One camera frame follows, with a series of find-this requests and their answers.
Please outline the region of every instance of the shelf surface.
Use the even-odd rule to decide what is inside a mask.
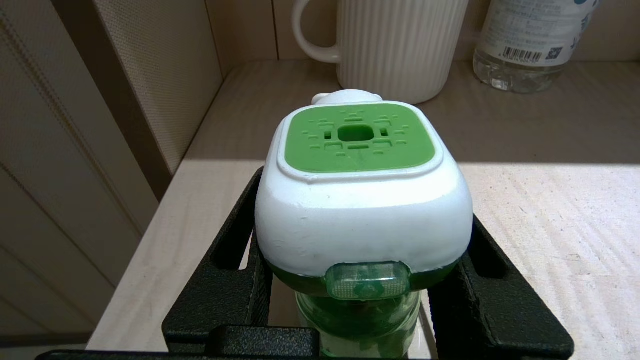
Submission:
[[[313,61],[232,71],[88,349],[166,351],[161,323],[277,125],[339,89],[335,67]],[[573,358],[636,359],[640,63],[573,63],[533,95],[493,90],[454,63],[442,93],[418,107],[460,164],[476,215],[574,338]],[[295,325],[291,291],[275,281],[272,298],[271,324]],[[420,346],[412,357],[429,356]]]

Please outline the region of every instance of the plastic water bottle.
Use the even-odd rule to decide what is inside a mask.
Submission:
[[[483,83],[517,93],[548,89],[602,0],[493,0],[474,55]]]

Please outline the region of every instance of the beige wall panel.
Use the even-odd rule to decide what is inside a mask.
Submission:
[[[0,247],[97,323],[113,286],[3,170],[0,199]]]
[[[312,0],[302,16],[302,28],[315,45],[335,43],[336,4],[339,0]],[[294,0],[273,0],[280,59],[306,59],[291,29]],[[454,55],[455,60],[471,60],[480,39],[490,0],[470,0]],[[640,1],[606,0],[576,50],[575,61],[640,60]]]
[[[92,166],[120,211],[130,219],[127,221],[144,233],[158,202],[53,5],[50,1],[20,0],[5,1],[0,8],[10,22],[12,35],[7,36],[20,43],[13,51],[24,55],[19,60],[23,63],[20,72],[32,72],[26,73],[27,83],[34,81],[42,97],[51,97],[47,100],[51,111],[64,113],[68,123],[61,126],[68,127],[76,146],[95,161]],[[3,53],[3,60],[14,55]]]
[[[0,336],[47,334],[44,328],[0,299]]]
[[[141,234],[69,133],[58,104],[9,52],[0,46],[0,163],[117,284]]]
[[[255,60],[276,60],[271,0],[207,0],[222,73]]]
[[[94,324],[1,247],[0,279],[0,298],[47,330],[58,334],[93,331]]]
[[[94,3],[175,173],[222,84],[207,7],[203,0]]]

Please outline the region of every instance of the ribbed mug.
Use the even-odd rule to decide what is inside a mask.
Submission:
[[[417,104],[444,87],[468,0],[339,0],[333,47],[305,39],[300,20],[308,2],[294,4],[296,41],[311,58],[336,63],[343,88]]]

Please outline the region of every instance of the barcode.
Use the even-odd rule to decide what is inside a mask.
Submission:
[[[537,53],[535,51],[526,51],[522,49],[513,49],[512,47],[506,46],[504,48],[504,51],[502,52],[502,57],[507,60],[516,60],[521,63],[535,64],[540,61],[542,53]]]

